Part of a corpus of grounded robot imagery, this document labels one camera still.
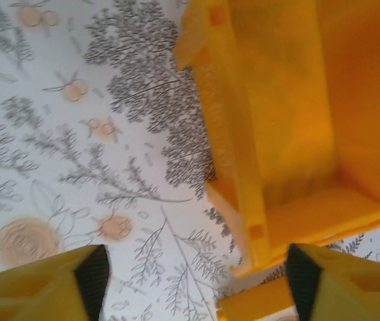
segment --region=fern drawing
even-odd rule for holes
[[[226,266],[213,252],[215,241],[204,230],[192,231],[186,237],[177,235],[162,206],[161,211],[164,218],[162,225],[156,230],[143,228],[142,232],[147,236],[136,240],[140,245],[134,251],[136,265],[132,268],[132,279],[140,286],[149,283],[156,287],[165,281],[168,293],[166,309],[174,316],[180,313],[187,320],[205,320],[210,317],[214,321],[214,313],[202,288],[212,290],[216,298],[232,293],[229,288],[215,287],[227,277]],[[164,280],[167,265],[161,263],[164,253],[161,239],[165,233],[173,236],[182,261],[174,267],[175,273],[169,273],[170,276]],[[185,251],[185,247],[191,249],[191,255]]]
[[[0,53],[18,70],[24,72],[23,63],[33,60],[33,52],[20,27],[12,24],[0,6]]]
[[[116,0],[114,8],[87,26],[92,41],[84,58],[119,71],[107,86],[112,111],[129,122],[148,119],[149,132],[166,132],[167,182],[191,187],[200,199],[215,173],[193,76],[175,65],[177,27],[158,1]]]
[[[92,182],[98,185],[101,190],[96,198],[98,203],[112,208],[124,205],[128,209],[135,207],[138,199],[172,203],[188,201],[162,198],[157,188],[142,178],[134,157],[129,158],[124,171],[127,178],[123,179],[103,161],[103,144],[91,144],[81,151],[76,148],[76,133],[68,125],[57,127],[55,132],[42,130],[42,119],[29,98],[11,97],[2,103],[2,107],[6,111],[5,119],[14,127],[28,127],[29,132],[22,138],[24,142],[38,149],[41,154],[58,155],[68,162],[70,169],[68,173],[60,175],[60,182],[71,185]],[[89,158],[86,163],[81,160],[83,154]]]

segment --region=white surface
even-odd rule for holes
[[[231,236],[221,217],[203,190],[195,191],[203,186],[209,152],[191,75],[173,66],[170,31],[183,12],[179,0],[122,9],[109,0],[42,1],[33,8],[41,15],[31,16],[36,22],[45,17],[37,27],[24,26],[28,8],[23,13],[12,4],[0,4],[13,25],[1,29],[0,24],[0,271],[64,249],[105,243],[113,273],[104,307],[110,321],[214,320],[216,298],[283,272],[274,268],[234,280],[228,268],[238,263],[239,252],[230,252]],[[103,8],[111,15],[102,20],[107,38],[91,45],[98,38],[88,27]],[[56,12],[58,21],[46,11]],[[16,40],[16,27],[25,43]],[[108,51],[112,45],[123,51]],[[117,55],[120,62],[115,68],[111,60],[98,66],[96,50],[98,58]],[[21,68],[19,57],[28,58]],[[76,72],[78,87],[65,95],[60,87]],[[115,76],[122,82],[109,91]],[[141,92],[135,80],[154,89],[135,95]],[[83,93],[82,81],[88,91],[79,97],[72,89]],[[112,110],[117,99],[121,113]],[[139,113],[138,122],[130,121],[131,108]],[[108,117],[111,124],[102,128]],[[159,130],[149,131],[151,117],[160,120]],[[115,136],[102,135],[102,129],[114,129]],[[90,156],[93,146],[102,147],[98,158]],[[134,173],[128,170],[131,158]],[[168,176],[176,187],[165,178],[172,169],[168,161],[178,167]],[[337,246],[380,261],[380,229]]]

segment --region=yellow plastic crate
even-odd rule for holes
[[[182,26],[235,275],[380,226],[380,0],[192,0]]]

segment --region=gray leaf drawing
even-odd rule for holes
[[[125,309],[129,305],[129,301],[125,300],[124,302],[117,302],[111,306],[111,308],[115,311],[121,311]]]
[[[74,30],[74,17],[69,17],[67,22],[67,31],[71,32]]]
[[[31,201],[37,211],[44,217],[50,218],[55,215],[56,208],[60,206],[58,194],[45,183],[35,179],[29,190]]]
[[[94,92],[95,95],[97,95],[99,98],[104,98],[105,95],[98,89],[98,88],[94,88],[92,89],[92,91]]]
[[[9,74],[3,74],[0,72],[0,80],[2,82],[7,82],[8,84],[12,84],[14,82],[17,82],[17,79]]]
[[[82,50],[82,46],[80,45],[80,42],[77,40],[77,38],[74,36],[71,36],[70,40],[71,40],[72,46],[77,51],[77,53],[81,54],[83,52],[83,50]]]

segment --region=orange circle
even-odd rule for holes
[[[74,83],[64,86],[63,91],[65,98],[71,102],[77,102],[82,97],[80,89]]]
[[[110,241],[120,241],[132,231],[132,223],[125,216],[113,215],[100,221],[102,236]]]
[[[79,89],[81,96],[88,92],[88,85],[84,80],[76,79],[72,84]]]
[[[106,124],[102,125],[102,127],[101,127],[101,133],[102,134],[109,136],[113,132],[114,132],[114,126],[111,123],[107,122]]]
[[[41,12],[36,7],[24,5],[19,8],[19,18],[27,27],[35,27],[41,22]]]
[[[34,218],[18,219],[0,230],[0,262],[9,268],[31,263],[62,251],[52,226]]]
[[[55,11],[44,11],[43,20],[50,26],[53,27],[59,23],[59,15]]]

